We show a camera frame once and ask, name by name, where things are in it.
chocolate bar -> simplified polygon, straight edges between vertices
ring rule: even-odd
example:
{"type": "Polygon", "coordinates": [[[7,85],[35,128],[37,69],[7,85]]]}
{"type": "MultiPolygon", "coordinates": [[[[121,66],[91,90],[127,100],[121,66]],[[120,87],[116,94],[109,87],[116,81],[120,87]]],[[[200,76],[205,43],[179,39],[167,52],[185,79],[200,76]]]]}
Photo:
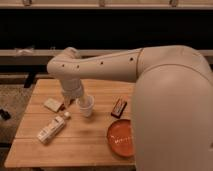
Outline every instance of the chocolate bar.
{"type": "Polygon", "coordinates": [[[127,102],[125,100],[119,98],[115,104],[115,107],[113,108],[113,110],[111,112],[111,115],[119,119],[121,117],[126,105],[127,105],[127,102]]]}

white bottle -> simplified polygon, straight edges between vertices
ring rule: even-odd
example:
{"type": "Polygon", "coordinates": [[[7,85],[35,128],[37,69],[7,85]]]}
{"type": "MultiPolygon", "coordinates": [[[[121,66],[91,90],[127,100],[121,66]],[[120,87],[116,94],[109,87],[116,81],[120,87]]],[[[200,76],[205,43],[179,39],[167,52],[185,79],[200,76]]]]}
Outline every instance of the white bottle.
{"type": "Polygon", "coordinates": [[[37,135],[37,138],[46,144],[64,127],[65,120],[70,118],[70,113],[65,112],[63,116],[56,116],[50,124],[45,126],[37,135]]]}

orange plate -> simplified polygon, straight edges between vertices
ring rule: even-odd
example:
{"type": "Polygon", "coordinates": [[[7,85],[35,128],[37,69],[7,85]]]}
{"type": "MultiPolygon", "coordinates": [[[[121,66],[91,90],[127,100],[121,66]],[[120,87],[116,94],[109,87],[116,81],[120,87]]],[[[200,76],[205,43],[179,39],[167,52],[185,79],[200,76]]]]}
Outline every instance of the orange plate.
{"type": "Polygon", "coordinates": [[[123,157],[133,156],[131,123],[128,119],[113,122],[107,131],[107,139],[111,149],[123,157]]]}

paper cup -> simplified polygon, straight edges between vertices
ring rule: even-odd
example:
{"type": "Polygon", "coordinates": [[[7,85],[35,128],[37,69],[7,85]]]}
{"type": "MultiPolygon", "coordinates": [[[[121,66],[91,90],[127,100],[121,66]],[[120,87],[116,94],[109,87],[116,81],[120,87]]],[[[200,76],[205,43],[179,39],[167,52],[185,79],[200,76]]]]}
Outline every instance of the paper cup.
{"type": "Polygon", "coordinates": [[[93,106],[94,106],[94,97],[91,95],[87,96],[87,106],[81,106],[80,105],[80,101],[79,99],[76,99],[76,104],[78,105],[81,113],[83,114],[83,116],[85,117],[90,117],[92,115],[92,110],[93,110],[93,106]]]}

black background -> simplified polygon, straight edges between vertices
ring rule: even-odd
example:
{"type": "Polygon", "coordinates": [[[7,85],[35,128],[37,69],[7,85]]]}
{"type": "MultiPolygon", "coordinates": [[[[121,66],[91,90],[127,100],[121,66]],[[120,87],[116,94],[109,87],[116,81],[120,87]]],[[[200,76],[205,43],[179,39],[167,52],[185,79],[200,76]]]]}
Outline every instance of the black background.
{"type": "Polygon", "coordinates": [[[0,10],[0,49],[173,44],[213,49],[213,10],[0,10]]]}

